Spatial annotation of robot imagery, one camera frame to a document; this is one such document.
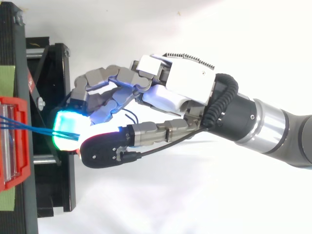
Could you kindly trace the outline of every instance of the black metal frame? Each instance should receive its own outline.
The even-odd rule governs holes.
[[[31,114],[34,126],[52,128],[56,107],[64,100],[69,87],[68,48],[62,44],[44,44],[47,38],[27,38],[26,48],[39,45],[44,48],[40,58],[27,60],[30,73],[36,84],[31,93]],[[38,110],[37,100],[45,101],[42,111]],[[76,206],[74,156],[55,150],[51,137],[43,138],[33,133],[34,155],[52,154],[54,164],[35,165],[38,217],[53,216],[53,207],[63,207],[65,212]]]
[[[25,40],[23,23],[17,21],[18,12],[21,10],[11,2],[0,4],[0,65],[15,66],[14,95],[29,103],[28,124],[51,127],[51,109],[64,99],[70,89],[67,47],[45,43],[47,59],[27,61],[26,41],[28,43],[29,40]],[[32,98],[29,96],[28,66],[35,73],[37,95],[46,102],[42,112],[37,110],[36,92]],[[14,211],[0,212],[1,234],[36,234],[37,216],[53,216],[53,207],[62,206],[65,212],[75,208],[74,157],[66,152],[51,152],[49,144],[51,142],[42,140],[36,134],[29,135],[31,175],[16,186]],[[33,146],[35,154],[53,153],[59,162],[56,160],[58,163],[34,166]]]
[[[27,80],[27,60],[25,29],[17,24],[15,16],[21,11],[11,2],[0,4],[0,65],[15,66],[14,93],[29,103]],[[28,106],[28,124],[31,124]],[[16,186],[15,209],[13,212],[0,212],[0,233],[38,233],[35,174],[33,165],[32,137],[29,136],[31,175]]]

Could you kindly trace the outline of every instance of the black bracket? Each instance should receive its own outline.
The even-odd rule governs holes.
[[[70,92],[69,49],[62,43],[49,44],[49,38],[27,38],[27,51],[38,50],[27,56],[31,75],[29,85],[33,126],[52,128],[56,107]],[[45,105],[39,107],[38,99]],[[76,206],[74,156],[55,149],[51,137],[33,133],[34,157],[53,155],[55,163],[35,164],[38,217],[53,216],[53,207],[65,212]]]

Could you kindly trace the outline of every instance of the red plastic holder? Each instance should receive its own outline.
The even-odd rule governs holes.
[[[0,115],[27,124],[27,102],[17,97],[0,97]],[[0,192],[8,190],[30,175],[27,130],[0,129]]]

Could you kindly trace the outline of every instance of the blue wire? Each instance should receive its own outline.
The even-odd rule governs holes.
[[[6,118],[4,116],[0,116],[0,118],[4,119],[4,120],[7,120],[11,123],[7,123],[7,122],[0,122],[1,124],[7,124],[7,125],[10,125],[10,124],[13,124],[15,123],[15,125],[21,125],[21,126],[24,126],[28,129],[30,129],[30,131],[32,130],[36,130],[36,131],[45,131],[45,132],[50,132],[50,133],[53,133],[53,132],[56,132],[56,133],[59,133],[59,134],[63,134],[63,135],[66,135],[66,136],[75,136],[75,137],[79,137],[80,135],[79,134],[76,134],[76,133],[68,133],[68,132],[62,132],[62,131],[54,131],[52,129],[47,129],[47,128],[37,128],[37,127],[33,127],[33,126],[29,126],[29,125],[26,125],[26,124],[23,124],[21,122],[18,122],[18,121],[15,121],[13,119],[10,119],[10,118]]]
[[[0,116],[0,118],[8,121],[8,122],[0,122],[1,124],[6,124],[9,126],[9,127],[4,127],[2,129],[12,129],[12,130],[13,129],[26,129],[29,131],[33,131],[33,132],[48,135],[48,136],[57,136],[57,137],[73,139],[73,140],[78,140],[79,138],[79,134],[76,134],[76,133],[54,131],[52,129],[47,129],[47,128],[37,128],[37,127],[29,126],[29,125],[23,124],[21,122],[18,122],[18,121],[15,121],[13,119],[6,118],[3,116]]]
[[[39,130],[39,131],[57,132],[57,133],[64,134],[64,135],[80,136],[80,135],[77,134],[77,133],[69,133],[69,132],[62,132],[62,131],[54,131],[54,130],[48,129],[48,128],[38,128],[38,127],[29,126],[29,125],[27,125],[27,124],[23,124],[23,123],[17,122],[17,121],[15,121],[15,120],[12,120],[12,119],[9,119],[9,118],[3,117],[3,116],[0,116],[0,118],[3,118],[3,119],[5,119],[5,120],[8,121],[8,122],[0,122],[0,124],[17,125],[17,126],[20,125],[20,126],[24,126],[24,127],[27,127],[27,128],[37,129],[37,130]]]
[[[37,128],[37,127],[33,127],[33,126],[29,126],[29,125],[24,125],[24,124],[16,124],[16,123],[10,123],[10,122],[0,122],[0,124],[6,124],[8,126],[21,126],[21,127],[25,127],[29,130],[36,130],[36,131],[41,131],[41,132],[49,132],[49,133],[58,133],[58,134],[62,134],[65,136],[71,136],[71,137],[79,137],[80,135],[77,133],[69,133],[69,132],[62,132],[62,131],[54,131],[52,129],[48,129],[48,128]]]
[[[0,127],[0,129],[8,129],[8,130],[20,129],[20,130],[29,130],[29,131],[31,131],[30,129],[28,129],[28,128],[23,128],[23,127],[15,127],[15,128],[13,128],[13,127]],[[40,132],[40,131],[32,131],[32,132],[39,133],[39,134],[43,134],[43,135],[47,135],[47,136],[52,136],[52,137],[60,137],[60,138],[63,138],[63,139],[78,141],[78,138],[77,138],[77,137],[62,136],[62,135],[57,135],[57,134],[47,133],[47,132],[45,133],[45,132]]]
[[[36,129],[35,127],[31,127],[31,126],[19,126],[19,125],[15,125],[15,124],[12,124],[12,123],[6,123],[6,122],[0,122],[0,123],[3,123],[3,124],[7,124],[8,125],[8,128],[10,129],[27,129],[27,130],[30,130],[30,131],[33,131],[33,132],[37,132],[37,133],[41,133],[41,134],[53,134],[54,136],[60,136],[61,135],[64,135],[65,137],[71,137],[71,138],[74,138],[74,139],[78,139],[79,136],[71,136],[70,134],[67,134],[67,133],[64,133],[64,132],[58,132],[58,131],[55,131],[55,132],[45,132],[45,131],[41,131],[40,129]]]

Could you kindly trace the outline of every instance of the screw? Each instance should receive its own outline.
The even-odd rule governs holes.
[[[24,26],[24,19],[23,19],[23,12],[17,11],[15,15],[15,23],[17,23],[20,26]]]
[[[38,109],[40,111],[43,110],[43,108],[45,107],[45,102],[43,101],[42,97],[39,97],[38,100],[37,100],[37,106],[38,106]]]
[[[64,52],[65,52],[65,56],[67,58],[69,58],[70,57],[70,50],[68,48],[66,48]]]

